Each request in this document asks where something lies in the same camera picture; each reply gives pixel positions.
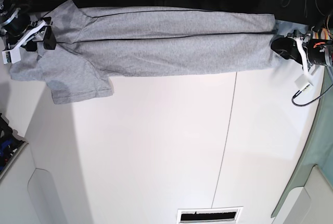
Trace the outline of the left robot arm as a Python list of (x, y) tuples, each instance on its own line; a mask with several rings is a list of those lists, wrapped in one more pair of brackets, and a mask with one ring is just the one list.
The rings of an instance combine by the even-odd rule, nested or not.
[(302, 65), (304, 74), (310, 75), (313, 66), (332, 67), (332, 15), (324, 16), (310, 26), (278, 23), (278, 34), (271, 41), (271, 49), (286, 60)]

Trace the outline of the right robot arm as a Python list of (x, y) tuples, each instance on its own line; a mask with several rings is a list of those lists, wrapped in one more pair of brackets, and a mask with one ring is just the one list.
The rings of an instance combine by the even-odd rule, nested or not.
[(53, 51), (57, 41), (52, 31), (52, 18), (34, 19), (29, 15), (33, 0), (1, 0), (1, 39), (7, 49), (18, 45), (28, 52), (41, 42)]

